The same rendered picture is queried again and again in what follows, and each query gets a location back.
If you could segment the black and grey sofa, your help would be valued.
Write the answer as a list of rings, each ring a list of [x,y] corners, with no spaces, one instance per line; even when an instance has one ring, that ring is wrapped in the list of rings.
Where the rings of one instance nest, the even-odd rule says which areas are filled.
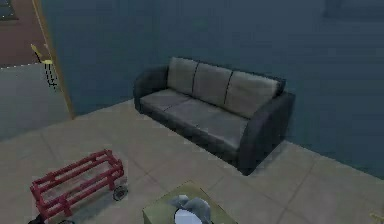
[[[295,95],[286,81],[192,59],[139,75],[135,109],[248,176],[285,139]]]

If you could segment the olive green table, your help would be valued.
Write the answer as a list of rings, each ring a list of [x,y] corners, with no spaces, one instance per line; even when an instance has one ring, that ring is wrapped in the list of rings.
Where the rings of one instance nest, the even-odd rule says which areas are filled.
[[[211,219],[213,224],[238,224],[229,214],[198,185],[192,181],[183,183],[166,193],[155,202],[143,209],[144,224],[175,224],[174,213],[176,208],[169,205],[168,201],[177,195],[187,195],[190,199],[199,197],[205,200],[211,207]]]

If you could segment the red slatted cart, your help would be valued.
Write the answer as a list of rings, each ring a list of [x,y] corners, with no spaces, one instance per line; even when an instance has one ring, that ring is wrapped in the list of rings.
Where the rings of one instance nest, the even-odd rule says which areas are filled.
[[[112,193],[114,201],[128,194],[123,161],[110,149],[89,154],[34,180],[30,191],[38,215],[28,224],[49,224],[57,216],[61,217],[57,224],[76,224],[71,217],[77,208],[104,189]]]

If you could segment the yellow chair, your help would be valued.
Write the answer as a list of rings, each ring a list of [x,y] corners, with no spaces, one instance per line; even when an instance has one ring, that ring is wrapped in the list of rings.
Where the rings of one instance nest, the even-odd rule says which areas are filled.
[[[43,60],[43,54],[38,50],[38,48],[34,44],[31,44],[31,49],[36,55],[38,62],[44,66],[44,74],[48,86],[54,91],[57,91],[59,85],[57,84],[57,77],[53,74],[53,61],[50,59]]]

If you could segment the yellow door frame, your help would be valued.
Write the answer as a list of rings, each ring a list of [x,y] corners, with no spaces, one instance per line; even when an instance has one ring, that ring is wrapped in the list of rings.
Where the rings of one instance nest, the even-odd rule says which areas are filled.
[[[37,20],[39,22],[40,29],[41,29],[43,37],[44,37],[45,43],[47,44],[48,53],[49,53],[50,59],[53,62],[53,67],[54,67],[56,75],[58,77],[60,89],[61,89],[61,92],[63,93],[64,100],[65,100],[66,107],[68,109],[70,118],[74,119],[76,117],[76,114],[75,114],[75,111],[74,111],[74,108],[72,105],[72,101],[70,99],[69,93],[68,93],[66,85],[65,85],[64,76],[62,74],[62,70],[61,70],[60,64],[58,62],[56,50],[54,48],[51,34],[49,32],[48,23],[46,21],[44,13],[43,13],[42,0],[31,0],[31,1],[32,1],[33,7],[34,7],[34,11],[36,13]]]

